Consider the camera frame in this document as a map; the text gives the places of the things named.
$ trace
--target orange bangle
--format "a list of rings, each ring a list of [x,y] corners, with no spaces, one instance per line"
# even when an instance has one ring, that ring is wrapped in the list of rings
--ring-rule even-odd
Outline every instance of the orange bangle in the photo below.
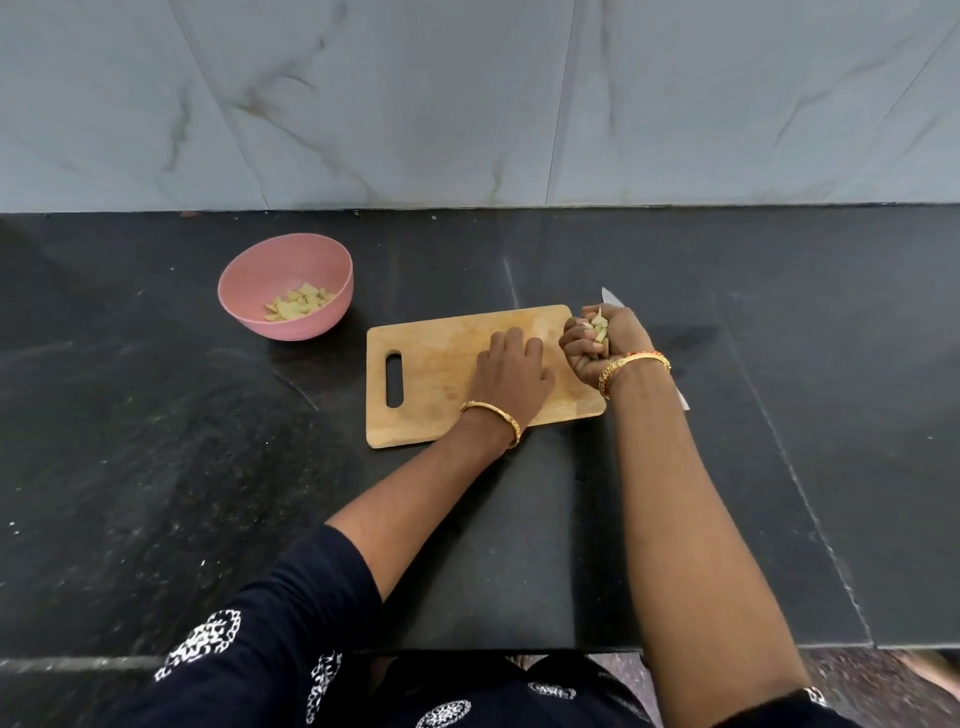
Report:
[[[632,361],[639,361],[640,359],[657,359],[658,362],[666,367],[667,372],[670,371],[670,360],[660,352],[635,352],[624,354],[616,361],[611,362],[610,366],[603,371],[603,374],[600,375],[600,379],[597,381],[597,389],[600,390],[600,394],[604,396],[604,399],[608,400],[610,398],[610,395],[607,394],[607,380],[610,378],[610,375],[624,364],[629,364]]]
[[[520,424],[513,417],[508,415],[499,407],[496,407],[492,404],[487,404],[484,401],[476,401],[476,400],[465,401],[464,405],[460,408],[460,411],[466,412],[471,407],[483,407],[484,409],[489,409],[491,412],[496,412],[496,414],[498,414],[500,417],[502,417],[504,420],[507,421],[507,425],[509,425],[514,429],[514,441],[511,443],[510,448],[511,449],[515,448],[517,445],[520,444],[520,434],[522,433],[522,430],[520,429]]]

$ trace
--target knife blade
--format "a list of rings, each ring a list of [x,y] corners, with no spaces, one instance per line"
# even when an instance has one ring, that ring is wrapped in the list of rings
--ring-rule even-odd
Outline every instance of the knife blade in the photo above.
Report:
[[[619,306],[620,308],[626,308],[623,302],[621,302],[612,291],[609,291],[606,288],[600,289],[600,300],[603,301],[603,303],[609,303],[610,305]],[[686,403],[686,398],[680,391],[679,387],[677,388],[677,396],[680,397],[680,404],[684,406],[684,412],[689,412],[690,405]]]

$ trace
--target marble wall tile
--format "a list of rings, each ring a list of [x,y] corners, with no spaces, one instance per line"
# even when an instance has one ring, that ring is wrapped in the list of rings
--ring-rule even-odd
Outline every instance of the marble wall tile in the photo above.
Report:
[[[546,199],[573,0],[173,0],[270,207]]]
[[[0,210],[263,207],[165,3],[4,3]]]
[[[960,201],[954,0],[577,0],[551,205]]]

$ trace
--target clothing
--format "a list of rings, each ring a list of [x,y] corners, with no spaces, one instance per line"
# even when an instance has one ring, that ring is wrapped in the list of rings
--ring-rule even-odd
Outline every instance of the clothing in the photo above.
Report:
[[[245,587],[194,629],[115,724],[650,724],[625,686],[578,655],[550,656],[528,671],[489,654],[412,655],[391,665],[370,699],[362,692],[340,691],[348,682],[344,654],[379,608],[380,596],[363,557],[343,534],[322,526],[297,542],[266,578]],[[800,691],[720,725],[853,726],[822,701],[813,690]]]

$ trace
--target bowl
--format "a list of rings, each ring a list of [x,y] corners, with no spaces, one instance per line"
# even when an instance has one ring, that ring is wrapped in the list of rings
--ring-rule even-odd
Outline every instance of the bowl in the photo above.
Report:
[[[264,303],[309,283],[334,299],[292,321],[266,321]],[[268,339],[302,341],[344,317],[353,298],[353,259],[332,237],[293,232],[263,240],[234,258],[217,284],[220,305],[245,327]]]

